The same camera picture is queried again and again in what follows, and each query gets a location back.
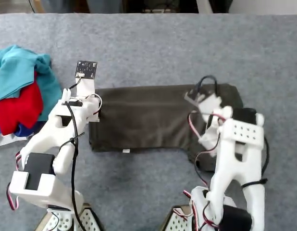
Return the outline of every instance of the teal shirt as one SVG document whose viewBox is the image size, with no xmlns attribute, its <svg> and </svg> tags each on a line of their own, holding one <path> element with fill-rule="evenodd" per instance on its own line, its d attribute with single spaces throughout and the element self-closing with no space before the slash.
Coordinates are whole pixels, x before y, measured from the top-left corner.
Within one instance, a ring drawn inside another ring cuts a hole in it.
<svg viewBox="0 0 297 231">
<path fill-rule="evenodd" d="M 39 121 L 48 120 L 48 115 L 62 96 L 57 78 L 50 68 L 48 54 L 35 54 L 17 45 L 0 50 L 0 100 L 19 97 L 20 89 L 34 82 L 43 99 L 43 112 Z"/>
</svg>

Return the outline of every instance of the wire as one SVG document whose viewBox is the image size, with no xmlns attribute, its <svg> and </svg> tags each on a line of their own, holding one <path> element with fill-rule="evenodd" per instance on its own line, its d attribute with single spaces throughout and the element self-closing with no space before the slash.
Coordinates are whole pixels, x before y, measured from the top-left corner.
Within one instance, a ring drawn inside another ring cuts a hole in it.
<svg viewBox="0 0 297 231">
<path fill-rule="evenodd" d="M 31 9 L 32 9 L 33 13 L 35 13 L 35 10 L 34 10 L 32 4 L 31 4 L 31 0 L 28 0 L 28 2 L 29 2 L 29 4 L 30 4 L 30 6 L 31 6 Z"/>
<path fill-rule="evenodd" d="M 197 114 L 198 112 L 197 111 L 191 111 L 187 116 L 187 120 L 188 120 L 188 124 L 189 124 L 191 130 L 193 131 L 193 133 L 197 136 L 197 138 L 199 140 L 199 139 L 201 139 L 201 136 L 200 136 L 199 132 L 197 131 L 197 129 L 195 128 L 195 126 L 193 125 L 191 117 L 190 117 L 191 114 L 195 114 L 195 113 Z"/>
<path fill-rule="evenodd" d="M 73 156 L 73 163 L 72 163 L 72 176 L 71 176 L 71 185 L 72 185 L 72 203 L 74 207 L 74 212 L 75 212 L 75 217 L 79 223 L 79 226 L 83 231 L 86 231 L 85 227 L 81 223 L 80 217 L 77 212 L 77 206 L 76 206 L 76 200 L 75 200 L 75 167 L 76 167 L 76 159 L 78 156 L 78 130 L 77 130 L 77 124 L 76 124 L 76 119 L 74 116 L 74 113 L 71 109 L 71 106 L 68 104 L 67 101 L 65 101 L 65 105 L 67 106 L 69 112 L 71 113 L 72 121 L 74 124 L 74 132 L 75 132 L 75 139 L 71 141 L 71 143 L 75 146 L 75 151 L 74 151 L 74 156 Z"/>
<path fill-rule="evenodd" d="M 264 175 L 265 171 L 266 171 L 266 168 L 269 164 L 269 159 L 270 159 L 270 154 L 269 154 L 269 144 L 268 144 L 268 140 L 266 138 L 266 136 L 264 136 L 264 142 L 265 142 L 265 145 L 266 145 L 266 159 L 265 159 L 265 163 L 262 167 L 262 175 Z"/>
<path fill-rule="evenodd" d="M 197 209 L 196 209 L 195 203 L 193 201 L 191 201 L 191 204 L 192 204 L 193 216 L 195 218 L 195 231 L 198 231 L 198 213 L 197 213 Z"/>
<path fill-rule="evenodd" d="M 191 198 L 191 194 L 187 192 L 186 190 L 183 191 L 183 194 L 188 197 L 189 199 Z"/>
<path fill-rule="evenodd" d="M 199 134 L 199 132 L 197 131 L 197 129 L 195 128 L 195 126 L 192 123 L 191 114 L 199 114 L 199 112 L 191 111 L 187 116 L 188 124 L 189 124 L 191 130 L 193 131 L 193 133 L 197 136 L 197 138 L 199 140 L 199 139 L 201 139 L 201 135 Z M 215 114 L 215 113 L 212 113 L 212 114 L 210 114 L 210 113 L 201 113 L 201 114 L 202 115 L 216 116 L 219 119 L 221 119 L 223 122 L 226 121 L 226 119 L 223 116 L 219 115 L 219 114 Z"/>
<path fill-rule="evenodd" d="M 97 114 L 97 113 L 100 111 L 100 109 L 101 109 L 101 106 L 102 106 L 102 98 L 101 98 L 100 95 L 98 95 L 98 94 L 96 94 L 96 93 L 93 93 L 93 94 L 90 94 L 90 95 L 86 96 L 86 99 L 89 98 L 89 97 L 92 96 L 92 95 L 97 96 L 97 97 L 99 98 L 99 100 L 100 100 L 100 104 L 99 104 L 99 108 L 98 108 L 98 110 L 97 110 L 96 112 L 93 113 L 93 115 L 95 115 L 95 114 Z"/>
<path fill-rule="evenodd" d="M 195 162 L 194 162 L 195 171 L 196 171 L 198 177 L 200 177 L 200 179 L 202 180 L 202 182 L 205 184 L 205 186 L 206 186 L 208 189 L 210 189 L 210 186 L 209 186 L 208 182 L 207 182 L 206 180 L 204 180 L 204 178 L 203 178 L 203 177 L 201 176 L 201 174 L 199 173 L 199 170 L 198 170 L 198 167 L 197 167 L 197 159 L 198 159 L 198 157 L 199 157 L 201 154 L 203 154 L 203 153 L 209 153 L 209 152 L 213 151 L 213 150 L 218 146 L 219 140 L 220 140 L 220 133 L 219 133 L 219 135 L 218 135 L 218 139 L 217 139 L 217 142 L 216 142 L 215 146 L 214 146 L 213 148 L 209 149 L 209 150 L 206 150 L 206 151 L 203 151 L 203 152 L 198 153 L 197 156 L 196 156 L 196 158 L 195 158 Z"/>
<path fill-rule="evenodd" d="M 215 76 L 212 76 L 212 75 L 208 75 L 208 76 L 204 76 L 200 81 L 199 83 L 197 83 L 197 90 L 198 90 L 198 93 L 200 93 L 200 88 L 202 87 L 202 83 L 204 80 L 206 80 L 207 78 L 210 78 L 214 81 L 214 85 L 215 85 L 215 94 L 218 96 L 218 83 L 217 83 L 217 79 Z"/>
<path fill-rule="evenodd" d="M 77 101 L 79 101 L 79 102 L 82 102 L 80 99 L 78 99 L 78 98 L 76 98 L 76 97 L 72 97 L 72 96 L 70 96 L 70 99 L 74 99 L 74 100 L 77 100 Z"/>
<path fill-rule="evenodd" d="M 81 136 L 84 135 L 84 134 L 85 134 L 85 132 L 79 134 L 78 136 L 75 136 L 75 137 L 73 137 L 73 138 L 70 138 L 69 141 L 63 143 L 63 144 L 60 146 L 59 151 L 61 150 L 61 148 L 62 148 L 63 146 L 67 145 L 68 143 L 73 143 L 73 141 L 74 141 L 75 139 L 81 137 Z"/>
<path fill-rule="evenodd" d="M 205 209 L 208 207 L 208 205 L 210 204 L 210 202 L 208 201 L 207 204 L 205 205 L 205 207 L 203 208 L 203 211 L 202 211 L 202 216 L 204 218 L 204 221 L 206 224 L 208 224 L 209 226 L 213 227 L 213 228 L 219 228 L 218 225 L 216 225 L 213 221 L 211 220 L 208 220 L 208 218 L 206 217 L 205 215 Z"/>
<path fill-rule="evenodd" d="M 205 225 L 207 225 L 207 223 L 204 222 L 198 231 L 202 231 Z"/>
<path fill-rule="evenodd" d="M 74 87 L 76 87 L 80 83 L 81 79 L 82 79 L 82 77 L 80 77 L 79 80 L 78 80 L 78 82 L 76 82 L 75 84 L 73 84 L 72 86 L 70 86 L 68 89 L 71 90 Z"/>
<path fill-rule="evenodd" d="M 15 159 L 16 159 L 16 171 L 19 171 L 19 161 L 21 161 L 22 159 L 22 155 L 18 152 L 16 155 L 15 155 Z"/>
<path fill-rule="evenodd" d="M 53 231 L 55 228 L 57 228 L 57 226 L 58 226 L 58 224 L 59 224 L 59 221 L 60 221 L 60 219 L 59 219 L 59 217 L 57 216 L 57 214 L 55 214 L 55 213 L 53 213 L 53 212 L 52 212 L 52 214 L 57 218 L 57 224 L 56 224 L 55 227 L 53 227 L 51 230 L 48 230 L 48 231 Z"/>
<path fill-rule="evenodd" d="M 179 217 L 181 217 L 182 219 L 184 219 L 185 221 L 187 221 L 187 218 L 186 217 L 189 217 L 192 215 L 192 213 L 188 214 L 188 215 L 185 215 L 185 214 L 181 214 L 179 211 L 177 211 L 176 208 L 173 208 L 173 212 L 178 215 Z"/>
<path fill-rule="evenodd" d="M 11 196 L 11 192 L 10 192 L 10 184 L 11 184 L 11 182 L 8 183 L 8 186 L 6 188 L 6 197 L 8 198 L 8 202 L 9 202 L 11 210 L 15 211 L 19 207 L 19 201 L 18 201 L 19 197 L 18 196 L 16 197 L 15 203 L 14 203 L 13 199 L 12 199 L 12 196 Z"/>
</svg>

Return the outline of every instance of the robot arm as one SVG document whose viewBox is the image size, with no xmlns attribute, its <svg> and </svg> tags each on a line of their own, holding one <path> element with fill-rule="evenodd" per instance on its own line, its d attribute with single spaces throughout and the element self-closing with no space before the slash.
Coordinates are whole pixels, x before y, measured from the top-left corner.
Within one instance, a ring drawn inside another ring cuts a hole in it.
<svg viewBox="0 0 297 231">
<path fill-rule="evenodd" d="M 91 121 L 99 122 L 102 99 L 95 94 L 96 67 L 94 62 L 78 62 L 76 84 L 72 86 L 77 86 L 78 96 L 71 97 L 70 88 L 63 90 L 62 98 L 50 112 L 44 127 L 16 155 L 17 159 L 21 156 L 23 170 L 13 173 L 9 185 L 9 191 L 17 197 L 46 208 L 48 212 L 56 212 L 58 223 L 68 220 L 65 229 L 60 230 L 69 230 L 73 224 L 74 231 L 85 230 L 79 216 L 84 209 L 82 194 L 73 189 L 73 180 L 70 189 L 57 176 L 65 174 L 72 162 L 74 167 L 76 139 L 83 134 L 85 125 Z M 56 156 L 46 153 L 52 147 L 59 147 Z"/>
<path fill-rule="evenodd" d="M 75 149 L 69 142 L 70 138 L 75 137 L 73 122 L 70 120 L 68 124 L 63 124 L 62 118 L 70 116 L 65 102 L 71 105 L 78 134 L 84 132 L 89 119 L 94 117 L 98 120 L 98 114 L 94 115 L 99 110 L 98 98 L 79 97 L 71 101 L 71 91 L 64 89 L 47 123 L 20 151 L 23 171 L 14 172 L 10 192 L 39 207 L 49 208 L 49 205 L 54 205 L 73 211 L 70 189 L 56 177 L 67 172 Z M 56 157 L 45 154 L 52 147 L 61 147 Z M 80 205 L 83 203 L 81 194 L 78 194 L 78 201 Z"/>
<path fill-rule="evenodd" d="M 196 187 L 191 192 L 190 200 L 191 206 L 196 208 L 199 226 L 205 223 L 205 213 L 210 221 L 219 226 L 226 224 L 227 219 L 233 218 L 233 223 L 239 223 L 238 220 L 242 219 L 243 225 L 238 230 L 263 231 L 265 181 L 261 179 L 261 151 L 264 147 L 264 116 L 250 109 L 237 111 L 229 106 L 216 109 L 212 114 L 211 126 L 200 141 L 215 140 L 214 145 L 218 142 L 215 174 L 205 196 L 203 188 Z M 237 159 L 237 154 L 241 155 L 241 160 Z M 247 213 L 235 208 L 234 202 L 224 195 L 232 180 L 238 181 L 243 188 Z"/>
</svg>

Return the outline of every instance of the black cable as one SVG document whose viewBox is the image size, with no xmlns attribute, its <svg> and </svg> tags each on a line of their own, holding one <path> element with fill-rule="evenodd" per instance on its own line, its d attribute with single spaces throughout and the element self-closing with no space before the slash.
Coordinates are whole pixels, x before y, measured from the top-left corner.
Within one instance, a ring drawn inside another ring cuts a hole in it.
<svg viewBox="0 0 297 231">
<path fill-rule="evenodd" d="M 57 218 L 57 224 L 55 227 L 53 227 L 51 230 L 48 230 L 48 231 L 53 231 L 55 228 L 57 228 L 58 224 L 59 224 L 59 217 L 55 214 L 55 213 L 52 213 L 56 218 Z"/>
<path fill-rule="evenodd" d="M 82 78 L 80 77 L 79 80 L 78 80 L 78 82 L 76 82 L 75 84 L 73 84 L 72 86 L 70 86 L 68 89 L 71 90 L 71 89 L 73 89 L 74 87 L 76 87 L 76 86 L 80 83 L 81 79 L 82 79 Z"/>
<path fill-rule="evenodd" d="M 29 4 L 30 4 L 30 6 L 31 6 L 31 9 L 32 9 L 33 13 L 35 13 L 35 10 L 34 10 L 32 4 L 31 4 L 31 0 L 28 0 L 28 2 L 29 2 Z"/>
<path fill-rule="evenodd" d="M 259 181 L 252 181 L 252 182 L 249 182 L 249 183 L 246 183 L 246 184 L 243 184 L 241 186 L 241 188 L 245 188 L 245 187 L 248 187 L 248 186 L 251 186 L 251 185 L 255 185 L 255 184 L 266 184 L 267 183 L 267 179 L 266 178 L 263 178 L 263 179 L 260 179 Z"/>
<path fill-rule="evenodd" d="M 59 151 L 61 150 L 61 148 L 62 148 L 63 146 L 67 145 L 68 143 L 73 143 L 74 140 L 76 140 L 77 138 L 81 137 L 81 136 L 84 135 L 84 134 L 85 134 L 85 132 L 79 134 L 78 136 L 75 136 L 75 137 L 73 137 L 73 138 L 70 138 L 69 141 L 65 142 L 64 144 L 62 144 L 62 145 L 60 146 Z"/>
<path fill-rule="evenodd" d="M 78 130 L 77 130 L 77 124 L 76 124 L 76 119 L 74 116 L 74 113 L 71 109 L 71 106 L 68 104 L 67 101 L 65 101 L 65 105 L 67 106 L 68 110 L 71 113 L 71 117 L 72 117 L 72 121 L 74 124 L 74 132 L 75 132 L 75 139 L 73 141 L 71 141 L 71 143 L 75 146 L 75 151 L 74 151 L 74 156 L 73 156 L 73 163 L 72 163 L 72 176 L 71 176 L 71 185 L 72 185 L 72 203 L 73 203 L 73 207 L 74 207 L 74 211 L 75 211 L 75 217 L 79 223 L 79 226 L 81 227 L 81 229 L 83 231 L 86 231 L 85 227 L 83 226 L 83 224 L 81 223 L 80 217 L 78 215 L 78 211 L 77 211 L 77 206 L 76 206 L 76 200 L 75 200 L 75 167 L 76 167 L 76 159 L 78 156 Z"/>
<path fill-rule="evenodd" d="M 269 164 L 269 159 L 270 159 L 270 153 L 269 153 L 269 144 L 268 144 L 268 140 L 266 138 L 266 136 L 264 136 L 264 142 L 265 142 L 265 145 L 266 145 L 266 159 L 265 159 L 265 163 L 262 167 L 262 175 L 264 175 L 265 171 L 266 171 L 266 168 Z"/>
<path fill-rule="evenodd" d="M 217 83 L 217 79 L 215 76 L 209 75 L 209 76 L 204 76 L 199 83 L 197 83 L 197 90 L 198 93 L 200 93 L 200 88 L 202 87 L 203 81 L 206 80 L 207 78 L 210 78 L 211 80 L 214 81 L 214 85 L 215 85 L 215 94 L 218 96 L 218 83 Z"/>
<path fill-rule="evenodd" d="M 202 229 L 204 228 L 205 225 L 207 225 L 207 223 L 204 222 L 198 231 L 202 231 Z"/>
</svg>

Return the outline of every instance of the pile of clothes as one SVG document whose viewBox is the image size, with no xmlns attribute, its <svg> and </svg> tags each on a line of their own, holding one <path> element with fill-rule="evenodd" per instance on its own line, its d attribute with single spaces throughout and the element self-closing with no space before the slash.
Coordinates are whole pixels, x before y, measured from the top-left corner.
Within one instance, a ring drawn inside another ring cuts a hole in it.
<svg viewBox="0 0 297 231">
<path fill-rule="evenodd" d="M 0 135 L 39 130 L 62 96 L 50 56 L 17 45 L 0 50 Z"/>
</svg>

